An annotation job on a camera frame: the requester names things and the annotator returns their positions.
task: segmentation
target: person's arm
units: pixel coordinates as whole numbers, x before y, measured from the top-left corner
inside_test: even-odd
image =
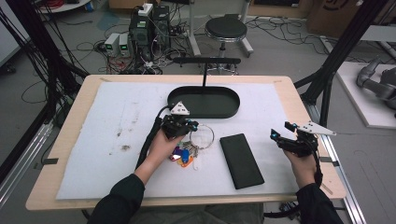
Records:
[[[128,223],[140,208],[149,178],[161,163],[172,154],[176,144],[183,139],[180,136],[169,141],[162,130],[155,135],[146,159],[131,174],[119,181],[94,208],[89,224]]]
[[[315,183],[316,163],[313,155],[298,158],[285,151],[300,190],[296,193],[302,223],[343,223],[330,199]]]

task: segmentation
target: chair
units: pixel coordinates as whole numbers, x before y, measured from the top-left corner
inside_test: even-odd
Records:
[[[245,38],[248,28],[244,23],[237,19],[237,15],[226,15],[224,17],[218,17],[209,20],[205,26],[205,33],[207,36],[221,42],[219,48],[219,57],[224,58],[225,55],[225,43],[227,42],[239,42]],[[230,72],[237,75],[236,66],[234,70],[230,69],[231,66],[228,64],[224,67],[223,64],[217,64],[216,67],[210,68],[207,71],[218,70],[219,74],[221,71]]]

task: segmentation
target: black rectangular case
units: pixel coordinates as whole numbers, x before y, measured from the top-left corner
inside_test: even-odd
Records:
[[[236,189],[264,183],[244,134],[222,137],[220,143]]]

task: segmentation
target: metal ring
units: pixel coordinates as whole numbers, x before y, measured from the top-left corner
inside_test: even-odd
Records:
[[[196,148],[198,148],[198,149],[206,149],[206,148],[209,148],[210,146],[212,146],[213,142],[215,141],[215,133],[213,132],[213,129],[211,129],[209,126],[207,126],[207,125],[205,125],[205,124],[198,124],[198,127],[200,127],[200,126],[204,126],[204,127],[208,128],[208,129],[210,130],[210,132],[212,132],[212,141],[211,141],[211,142],[209,143],[209,145],[207,145],[206,147],[199,147],[199,146],[195,145],[195,144],[192,142],[192,139],[191,139],[192,132],[190,132],[190,142],[191,142],[191,144],[192,144],[194,147],[196,147]]]

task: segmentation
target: black sleeve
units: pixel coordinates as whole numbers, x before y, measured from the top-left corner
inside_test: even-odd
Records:
[[[302,223],[343,223],[332,202],[318,185],[307,185],[296,194],[300,205]]]
[[[136,175],[123,178],[93,209],[88,224],[128,223],[139,210],[145,186]]]

